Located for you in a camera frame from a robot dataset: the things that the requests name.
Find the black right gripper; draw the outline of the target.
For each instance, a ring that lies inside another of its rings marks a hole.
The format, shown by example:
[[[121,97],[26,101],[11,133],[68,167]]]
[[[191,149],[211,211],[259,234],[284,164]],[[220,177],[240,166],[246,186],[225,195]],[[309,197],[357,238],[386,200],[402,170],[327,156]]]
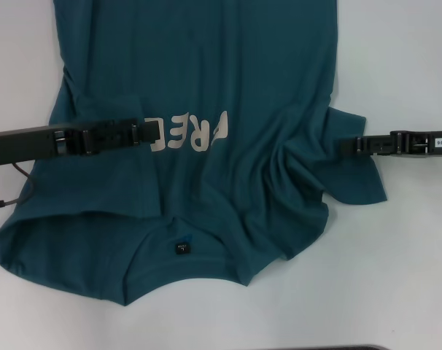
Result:
[[[392,131],[385,135],[354,136],[338,143],[344,157],[391,155],[395,142],[396,155],[442,156],[442,131]]]

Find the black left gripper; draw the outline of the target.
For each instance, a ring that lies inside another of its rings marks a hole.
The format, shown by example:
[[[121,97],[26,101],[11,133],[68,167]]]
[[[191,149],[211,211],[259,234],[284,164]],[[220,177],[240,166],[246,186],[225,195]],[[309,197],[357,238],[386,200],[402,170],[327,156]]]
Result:
[[[57,156],[88,156],[160,138],[157,121],[105,120],[0,132],[0,166]]]

